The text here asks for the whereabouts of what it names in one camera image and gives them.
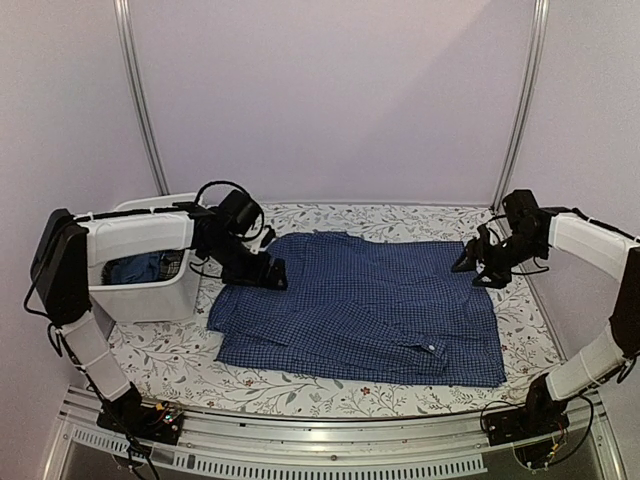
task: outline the plaid cloth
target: plaid cloth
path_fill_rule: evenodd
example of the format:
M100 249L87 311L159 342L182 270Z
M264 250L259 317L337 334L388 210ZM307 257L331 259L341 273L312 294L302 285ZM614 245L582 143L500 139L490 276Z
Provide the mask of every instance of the plaid cloth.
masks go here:
M461 242L371 243L290 234L285 292L226 286L208 328L218 360L345 380L495 387L506 380L493 304L452 274Z
M158 263L157 274L151 279L149 282L165 282L167 280L171 280L175 277L180 271L180 265L182 264L182 256L184 255L183 250L166 250L164 252L153 252L153 254L159 253L159 256L154 255L154 262ZM136 255L136 258L148 257L150 254ZM104 264L102 267L102 285L118 285L122 282L114 281L114 269L117 269L122 264L121 258L116 260L111 260Z

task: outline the floral pattern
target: floral pattern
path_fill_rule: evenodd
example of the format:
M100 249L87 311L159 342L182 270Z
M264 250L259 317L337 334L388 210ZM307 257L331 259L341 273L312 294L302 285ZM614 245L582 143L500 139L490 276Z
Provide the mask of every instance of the floral pattern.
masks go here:
M270 205L279 235L348 231L367 240L468 240L490 218L484 208L397 205ZM219 267L205 266L210 274ZM437 415L482 408L494 400L522 402L531 380L560 358L522 277L488 290L495 305L507 381L497 388L409 386L318 378L239 368L215 361L221 335L206 329L222 285L203 278L192 318L181 322L116 325L110 343L143 395L247 413L304 417Z

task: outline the white plastic bin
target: white plastic bin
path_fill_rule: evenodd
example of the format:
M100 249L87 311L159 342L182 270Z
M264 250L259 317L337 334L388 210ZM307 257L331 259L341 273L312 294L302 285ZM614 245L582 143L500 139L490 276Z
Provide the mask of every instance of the white plastic bin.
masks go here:
M144 198L121 203L114 210L166 207L174 202L195 199L195 193ZM200 275L189 268L194 261L192 251L185 251L178 274L170 280L128 285L102 285L104 265L89 268L89 293L111 318L118 323L175 321L193 315Z

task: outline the robotic arm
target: robotic arm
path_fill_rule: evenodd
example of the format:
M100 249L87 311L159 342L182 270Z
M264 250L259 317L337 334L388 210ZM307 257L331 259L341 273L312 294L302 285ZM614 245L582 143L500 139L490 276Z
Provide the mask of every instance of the robotic arm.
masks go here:
M247 248L244 235L259 217L264 222L263 215L240 190L211 208L184 202L84 217L65 209L51 214L31 265L33 284L25 306L35 289L45 312L28 310L51 321L61 346L87 375L104 404L100 426L175 444L181 419L157 422L158 412L142 405L91 312L87 268L147 252L194 249L201 259L211 257L222 265L223 283L285 290L284 261L272 261L269 253L259 251L259 243L265 245L275 236L271 227L263 224L263 233L250 239L254 247Z
M584 216L579 210L540 208L530 190L516 190L503 200L512 236L497 244L486 225L471 240L452 270L483 270L476 286L504 288L511 268L548 258L549 248L570 253L620 283L618 298L603 332L568 362L535 379L525 405L517 411L485 417L489 438L506 443L554 431L568 401L599 386L640 353L640 243L624 232Z

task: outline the white wall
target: white wall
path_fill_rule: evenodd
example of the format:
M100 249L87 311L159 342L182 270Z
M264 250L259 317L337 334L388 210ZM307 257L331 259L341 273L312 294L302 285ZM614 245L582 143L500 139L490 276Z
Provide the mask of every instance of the white wall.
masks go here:
M551 2L531 116L511 187L541 205L640 234L640 3ZM604 274L555 253L535 278L568 355L606 325L617 293ZM630 478L640 478L640 371L603 398Z
M41 475L72 376L22 311L48 214L153 195L111 0L0 5L0 477Z
M132 2L171 189L488 205L534 3Z

